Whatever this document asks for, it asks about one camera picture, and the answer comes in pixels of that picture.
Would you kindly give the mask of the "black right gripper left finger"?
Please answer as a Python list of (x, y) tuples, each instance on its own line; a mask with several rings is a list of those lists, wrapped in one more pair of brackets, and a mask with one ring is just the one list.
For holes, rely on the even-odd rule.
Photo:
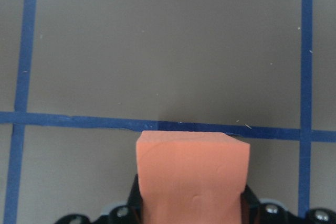
[(139, 189), (139, 177), (138, 174), (135, 175), (132, 187), (127, 199), (127, 207), (130, 213), (135, 218), (135, 223), (143, 223), (142, 221), (142, 196)]

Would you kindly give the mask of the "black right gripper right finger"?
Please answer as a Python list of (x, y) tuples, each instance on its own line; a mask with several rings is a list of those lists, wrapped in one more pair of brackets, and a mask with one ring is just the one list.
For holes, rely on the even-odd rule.
[(260, 222), (260, 201), (251, 188), (246, 185), (240, 196), (241, 222), (243, 224), (256, 224)]

